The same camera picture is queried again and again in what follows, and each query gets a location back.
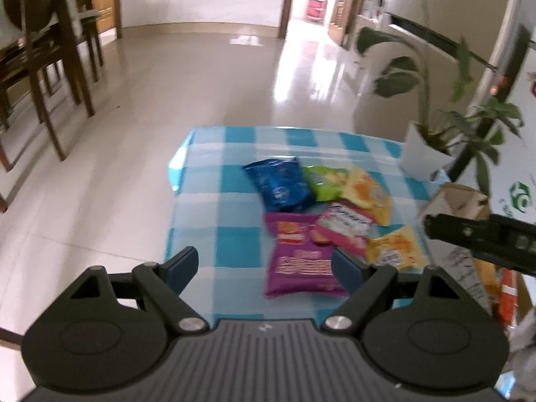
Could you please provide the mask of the red snack packet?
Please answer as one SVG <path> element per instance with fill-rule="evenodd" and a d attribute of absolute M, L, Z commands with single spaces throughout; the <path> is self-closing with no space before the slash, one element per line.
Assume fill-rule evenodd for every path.
<path fill-rule="evenodd" d="M 508 328 L 513 323 L 517 297 L 516 273 L 513 270 L 503 269 L 501 272 L 497 316 L 504 328 Z"/>

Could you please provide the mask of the dark blue snack bag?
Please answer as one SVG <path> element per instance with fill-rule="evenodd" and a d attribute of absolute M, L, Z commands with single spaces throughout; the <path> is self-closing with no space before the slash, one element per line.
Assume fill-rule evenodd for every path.
<path fill-rule="evenodd" d="M 302 212 L 314 205 L 314 193 L 296 157 L 265 159 L 242 169 L 260 194 L 266 211 Z"/>

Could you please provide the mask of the yellow snack packet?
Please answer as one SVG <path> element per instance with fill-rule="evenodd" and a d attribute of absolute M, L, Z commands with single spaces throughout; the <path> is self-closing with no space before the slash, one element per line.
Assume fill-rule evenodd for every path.
<path fill-rule="evenodd" d="M 366 258 L 370 264 L 389 265 L 399 271 L 422 270 L 426 266 L 424 253 L 410 226 L 404 226 L 370 240 Z"/>
<path fill-rule="evenodd" d="M 350 170 L 342 187 L 342 198 L 370 213 L 380 226 L 391 224 L 392 198 L 373 177 L 361 167 Z"/>

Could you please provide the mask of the pink snack packet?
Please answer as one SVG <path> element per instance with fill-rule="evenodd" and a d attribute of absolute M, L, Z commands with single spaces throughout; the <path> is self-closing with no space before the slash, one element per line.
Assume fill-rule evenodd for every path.
<path fill-rule="evenodd" d="M 335 201 L 317 219 L 315 229 L 339 248 L 364 257 L 375 220 L 344 201 Z"/>

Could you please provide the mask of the purple snack packet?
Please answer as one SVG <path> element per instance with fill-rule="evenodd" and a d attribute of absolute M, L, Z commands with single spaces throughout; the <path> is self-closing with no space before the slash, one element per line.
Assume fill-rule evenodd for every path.
<path fill-rule="evenodd" d="M 264 225 L 274 238 L 264 295 L 278 298 L 295 293 L 343 297 L 332 272 L 333 242 L 316 229 L 314 214 L 267 212 Z"/>

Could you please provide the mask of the cardboard box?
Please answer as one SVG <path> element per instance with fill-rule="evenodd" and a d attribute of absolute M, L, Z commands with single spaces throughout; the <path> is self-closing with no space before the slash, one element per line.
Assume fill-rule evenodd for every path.
<path fill-rule="evenodd" d="M 419 221 L 430 263 L 446 270 L 504 328 L 514 327 L 518 276 L 535 274 L 535 226 L 491 213 L 485 194 L 455 183 L 440 187 Z"/>

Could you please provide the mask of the green snack packet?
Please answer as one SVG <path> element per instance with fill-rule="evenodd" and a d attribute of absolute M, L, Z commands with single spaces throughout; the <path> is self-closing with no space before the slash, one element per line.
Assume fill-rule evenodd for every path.
<path fill-rule="evenodd" d="M 316 201 L 335 201 L 342 196 L 349 171 L 322 165 L 309 165 L 301 168 Z"/>

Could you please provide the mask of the green potted plant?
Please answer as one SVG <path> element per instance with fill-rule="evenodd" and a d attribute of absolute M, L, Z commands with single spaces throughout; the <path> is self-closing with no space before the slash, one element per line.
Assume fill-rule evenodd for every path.
<path fill-rule="evenodd" d="M 451 179 L 472 166 L 483 193 L 500 161 L 508 116 L 490 94 L 509 40 L 518 0 L 387 0 L 376 26 L 362 27 L 355 51 L 370 66 L 364 104 L 374 127 L 405 140 L 415 123 L 424 141 L 451 155 Z"/>

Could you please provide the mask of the white plant pot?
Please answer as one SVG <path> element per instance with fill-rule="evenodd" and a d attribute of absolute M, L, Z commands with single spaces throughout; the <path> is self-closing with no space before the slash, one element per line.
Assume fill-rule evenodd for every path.
<path fill-rule="evenodd" d="M 408 176 L 419 182 L 427 182 L 452 160 L 451 155 L 428 146 L 415 123 L 408 125 L 400 157 L 400 166 Z"/>

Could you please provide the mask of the wooden dining chair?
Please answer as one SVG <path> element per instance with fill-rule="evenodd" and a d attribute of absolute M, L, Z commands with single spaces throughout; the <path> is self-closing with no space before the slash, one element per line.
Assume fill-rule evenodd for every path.
<path fill-rule="evenodd" d="M 1 87 L 7 88 L 22 78 L 29 80 L 30 94 L 37 117 L 46 126 L 59 160 L 65 151 L 53 127 L 39 73 L 47 66 L 61 62 L 70 85 L 74 102 L 84 104 L 87 115 L 94 116 L 93 101 L 78 52 L 67 0 L 2 0 L 10 24 L 19 29 L 24 46 L 13 59 L 1 61 Z"/>

